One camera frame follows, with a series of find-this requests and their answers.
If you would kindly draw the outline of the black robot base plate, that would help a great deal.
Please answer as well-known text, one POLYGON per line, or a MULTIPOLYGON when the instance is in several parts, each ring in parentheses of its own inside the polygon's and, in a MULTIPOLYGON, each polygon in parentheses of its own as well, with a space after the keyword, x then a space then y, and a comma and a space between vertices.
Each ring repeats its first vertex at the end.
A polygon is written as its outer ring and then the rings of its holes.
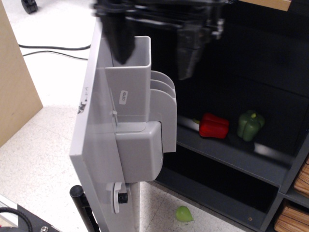
POLYGON ((56 227, 17 204, 0 203, 1 232, 59 232, 56 227))

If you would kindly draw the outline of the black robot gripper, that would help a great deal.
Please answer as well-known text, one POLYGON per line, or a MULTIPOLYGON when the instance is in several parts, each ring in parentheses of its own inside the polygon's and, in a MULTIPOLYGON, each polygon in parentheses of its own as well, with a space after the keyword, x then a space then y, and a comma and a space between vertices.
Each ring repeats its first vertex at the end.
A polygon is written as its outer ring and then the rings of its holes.
POLYGON ((125 64, 135 49, 130 24, 177 30, 178 79, 185 80, 192 77, 205 44, 220 39, 225 4, 224 0, 97 0, 93 7, 120 64, 125 64))

